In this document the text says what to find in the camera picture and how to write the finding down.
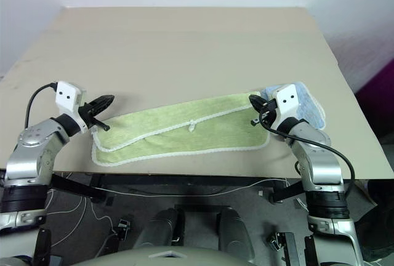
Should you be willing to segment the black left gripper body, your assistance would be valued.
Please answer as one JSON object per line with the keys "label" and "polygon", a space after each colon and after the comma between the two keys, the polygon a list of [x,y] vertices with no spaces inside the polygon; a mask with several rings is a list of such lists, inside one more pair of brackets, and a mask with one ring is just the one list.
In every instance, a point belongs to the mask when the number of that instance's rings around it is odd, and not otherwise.
{"label": "black left gripper body", "polygon": [[95,118],[91,113],[91,109],[92,105],[86,102],[79,107],[79,115],[88,129],[95,124]]}

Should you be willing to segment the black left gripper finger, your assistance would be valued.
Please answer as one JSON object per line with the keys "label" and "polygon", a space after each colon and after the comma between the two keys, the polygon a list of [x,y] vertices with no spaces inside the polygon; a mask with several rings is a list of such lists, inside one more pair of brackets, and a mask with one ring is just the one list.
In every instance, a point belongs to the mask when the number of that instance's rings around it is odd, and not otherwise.
{"label": "black left gripper finger", "polygon": [[109,131],[110,130],[110,126],[97,120],[96,118],[92,118],[92,124],[103,129],[104,131]]}
{"label": "black left gripper finger", "polygon": [[113,103],[114,99],[114,95],[102,95],[88,103],[88,112],[101,113]]}

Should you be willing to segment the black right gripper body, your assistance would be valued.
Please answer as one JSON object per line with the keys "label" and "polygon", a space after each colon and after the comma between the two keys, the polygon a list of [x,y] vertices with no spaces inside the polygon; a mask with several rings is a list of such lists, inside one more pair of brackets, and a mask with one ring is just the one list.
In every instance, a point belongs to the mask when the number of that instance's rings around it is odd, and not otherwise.
{"label": "black right gripper body", "polygon": [[266,126],[272,126],[276,119],[276,109],[278,105],[275,99],[263,100],[260,108],[260,122],[263,122]]}

